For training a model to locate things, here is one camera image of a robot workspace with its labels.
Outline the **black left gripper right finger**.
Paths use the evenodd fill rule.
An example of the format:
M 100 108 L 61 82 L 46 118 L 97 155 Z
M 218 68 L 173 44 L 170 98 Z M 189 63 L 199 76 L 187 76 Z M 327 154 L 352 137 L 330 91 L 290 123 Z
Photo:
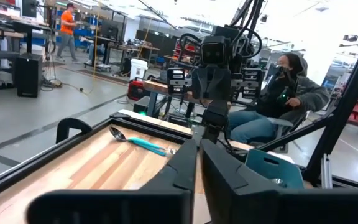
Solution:
M 358 189 L 283 188 L 208 139 L 200 151 L 212 224 L 358 224 Z

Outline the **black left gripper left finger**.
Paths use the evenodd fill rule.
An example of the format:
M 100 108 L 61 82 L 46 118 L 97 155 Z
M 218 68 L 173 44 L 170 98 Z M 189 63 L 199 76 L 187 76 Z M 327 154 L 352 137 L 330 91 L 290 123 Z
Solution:
M 138 190 L 54 190 L 35 198 L 28 224 L 192 224 L 197 145 L 187 140 Z

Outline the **teal handled spoon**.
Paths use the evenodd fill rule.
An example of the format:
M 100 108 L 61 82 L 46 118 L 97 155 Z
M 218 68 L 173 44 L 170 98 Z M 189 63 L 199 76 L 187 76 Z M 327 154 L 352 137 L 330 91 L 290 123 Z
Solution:
M 164 157 L 172 157 L 177 152 L 176 149 L 164 149 L 154 147 L 151 148 L 150 151 Z
M 130 142 L 137 146 L 143 147 L 144 149 L 146 149 L 150 152 L 156 153 L 160 156 L 167 155 L 167 152 L 163 147 L 153 144 L 151 142 L 148 142 L 141 138 L 136 138 L 136 137 L 126 138 L 125 135 L 120 130 L 116 129 L 113 126 L 109 127 L 109 131 L 117 141 Z

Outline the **black table clamp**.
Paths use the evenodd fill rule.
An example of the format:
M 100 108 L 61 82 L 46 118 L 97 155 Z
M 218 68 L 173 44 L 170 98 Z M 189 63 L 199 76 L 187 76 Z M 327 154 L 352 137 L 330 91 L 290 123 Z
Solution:
M 69 137 L 70 129 L 77 129 L 81 134 L 88 134 L 93 128 L 82 120 L 76 118 L 65 118 L 59 121 L 57 125 L 56 141 L 58 144 Z

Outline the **black monitor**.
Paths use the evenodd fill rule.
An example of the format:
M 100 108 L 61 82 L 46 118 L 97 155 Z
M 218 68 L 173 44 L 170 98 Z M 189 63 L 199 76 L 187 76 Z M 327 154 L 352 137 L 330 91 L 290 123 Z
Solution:
M 101 24 L 101 36 L 109 39 L 118 39 L 119 26 L 116 21 L 104 20 Z
M 38 3 L 38 0 L 22 0 L 22 15 L 36 18 Z

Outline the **neighbouring workbench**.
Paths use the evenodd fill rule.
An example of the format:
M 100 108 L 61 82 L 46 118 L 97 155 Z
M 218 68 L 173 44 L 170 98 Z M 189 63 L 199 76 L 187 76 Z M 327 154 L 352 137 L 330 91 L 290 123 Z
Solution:
M 184 96 L 183 95 L 169 95 L 168 94 L 168 86 L 166 84 L 155 82 L 153 80 L 146 80 L 144 82 L 144 88 L 145 88 L 145 90 L 150 92 L 150 100 L 149 100 L 149 105 L 148 105 L 147 113 L 146 113 L 147 116 L 152 117 L 154 115 L 155 104 L 157 102 L 157 97 L 159 94 L 170 97 L 170 99 L 167 102 L 168 105 L 166 107 L 166 109 L 168 109 L 168 110 L 170 108 L 170 103 L 172 100 L 186 101 L 188 103 L 188 106 L 187 106 L 188 109 L 186 110 L 186 114 L 185 114 L 185 116 L 187 118 L 189 118 L 191 116 L 196 105 L 203 108 L 203 105 L 198 100 L 195 100 L 192 98 L 190 91 L 188 93 L 186 93 Z

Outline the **black computer tower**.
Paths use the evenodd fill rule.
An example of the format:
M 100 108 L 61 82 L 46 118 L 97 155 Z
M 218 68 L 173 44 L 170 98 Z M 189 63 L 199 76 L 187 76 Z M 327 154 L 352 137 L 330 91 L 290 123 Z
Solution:
M 42 56 L 31 53 L 18 56 L 14 76 L 18 96 L 37 98 L 42 85 Z

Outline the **black aluminium rig frame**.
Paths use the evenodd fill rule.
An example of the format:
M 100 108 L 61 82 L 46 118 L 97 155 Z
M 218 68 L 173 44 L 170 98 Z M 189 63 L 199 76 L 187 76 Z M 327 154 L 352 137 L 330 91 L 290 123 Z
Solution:
M 324 132 L 316 145 L 311 159 L 309 160 L 308 165 L 303 169 L 303 174 L 307 181 L 314 184 L 318 183 L 318 174 L 321 171 L 320 159 L 322 159 L 324 154 L 330 154 L 332 152 L 357 100 L 358 60 L 347 81 L 342 98 L 332 112 L 326 113 L 322 118 L 313 121 L 308 126 L 258 146 L 258 150 L 269 152 L 318 129 L 323 129 Z M 178 144 L 183 144 L 187 139 L 191 138 L 191 136 L 185 133 L 182 128 L 174 129 L 172 124 L 165 121 L 141 114 L 124 114 L 123 111 L 115 112 L 110 118 L 93 126 L 93 130 L 88 134 L 81 134 L 80 130 L 70 129 L 69 137 L 66 140 L 0 174 L 0 193 L 41 167 L 51 163 L 54 159 L 60 157 L 70 149 L 85 142 L 91 136 L 97 134 L 103 128 L 111 124 L 117 124 L 138 133 L 148 134 L 149 136 Z

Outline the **person's hand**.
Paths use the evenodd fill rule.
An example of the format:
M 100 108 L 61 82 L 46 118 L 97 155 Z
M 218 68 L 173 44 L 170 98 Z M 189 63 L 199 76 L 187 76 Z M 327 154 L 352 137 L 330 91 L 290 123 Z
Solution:
M 285 104 L 288 106 L 291 106 L 293 108 L 296 108 L 301 105 L 301 101 L 299 98 L 294 97 L 294 98 L 288 99 Z

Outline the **grey office chair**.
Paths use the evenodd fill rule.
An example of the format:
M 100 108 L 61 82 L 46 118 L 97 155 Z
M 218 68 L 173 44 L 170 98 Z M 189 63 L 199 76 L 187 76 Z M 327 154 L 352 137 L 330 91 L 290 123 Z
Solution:
M 300 124 L 302 124 L 308 117 L 310 111 L 305 112 L 301 115 L 300 119 L 296 123 L 291 123 L 290 121 L 278 118 L 267 118 L 272 124 L 277 126 L 276 135 L 274 137 L 259 137 L 254 138 L 250 141 L 249 145 L 251 146 L 260 146 L 262 144 L 268 143 L 270 141 L 281 138 L 282 136 L 295 131 Z

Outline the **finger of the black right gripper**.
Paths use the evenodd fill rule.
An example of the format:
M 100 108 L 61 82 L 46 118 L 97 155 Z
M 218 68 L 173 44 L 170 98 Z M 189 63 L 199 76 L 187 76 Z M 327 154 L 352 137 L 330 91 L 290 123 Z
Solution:
M 211 101 L 203 113 L 202 123 L 204 125 L 203 139 L 209 139 L 211 142 L 216 142 L 216 122 L 215 113 L 213 109 L 213 101 Z
M 217 123 L 223 132 L 224 139 L 226 139 L 227 126 L 229 122 L 228 114 L 230 110 L 230 102 L 219 100 L 216 102 L 216 107 L 218 114 Z

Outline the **person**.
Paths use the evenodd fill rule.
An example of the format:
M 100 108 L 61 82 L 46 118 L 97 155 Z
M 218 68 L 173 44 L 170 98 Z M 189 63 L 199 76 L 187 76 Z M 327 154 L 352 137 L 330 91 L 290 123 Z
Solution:
M 58 47 L 57 58 L 63 60 L 62 52 L 65 47 L 69 47 L 72 62 L 79 62 L 75 55 L 75 38 L 74 30 L 77 25 L 74 20 L 73 13 L 75 7 L 73 3 L 68 3 L 66 10 L 62 13 L 60 18 L 60 37 L 61 42 Z
M 229 139 L 247 144 L 254 138 L 274 137 L 277 126 L 267 118 L 296 123 L 305 112 L 319 111 L 328 103 L 327 89 L 307 77 L 308 64 L 301 55 L 287 52 L 277 63 L 282 71 L 270 82 L 255 107 L 229 113 Z M 300 106 L 285 104 L 294 97 L 300 99 Z

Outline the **black box with green light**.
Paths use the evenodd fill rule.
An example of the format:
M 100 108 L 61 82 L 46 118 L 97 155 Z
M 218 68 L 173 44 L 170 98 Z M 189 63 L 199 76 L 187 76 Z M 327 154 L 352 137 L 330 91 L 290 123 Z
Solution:
M 146 115 L 147 110 L 148 110 L 149 101 L 150 101 L 150 97 L 144 96 L 143 98 L 139 99 L 138 101 L 136 101 L 134 103 L 132 111 L 135 113 Z

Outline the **white trash bin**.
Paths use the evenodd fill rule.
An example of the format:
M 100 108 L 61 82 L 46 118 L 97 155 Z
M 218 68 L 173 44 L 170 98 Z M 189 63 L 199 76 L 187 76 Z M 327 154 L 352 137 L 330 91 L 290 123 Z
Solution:
M 147 70 L 148 63 L 146 61 L 132 58 L 129 80 L 134 80 L 136 78 L 144 78 L 144 75 Z

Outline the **red equipment case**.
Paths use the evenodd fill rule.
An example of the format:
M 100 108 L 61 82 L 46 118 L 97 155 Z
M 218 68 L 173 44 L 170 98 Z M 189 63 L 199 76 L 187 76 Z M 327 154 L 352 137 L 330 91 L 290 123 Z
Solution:
M 131 100 L 140 100 L 145 96 L 150 96 L 150 92 L 144 88 L 143 79 L 135 78 L 129 81 L 127 97 Z

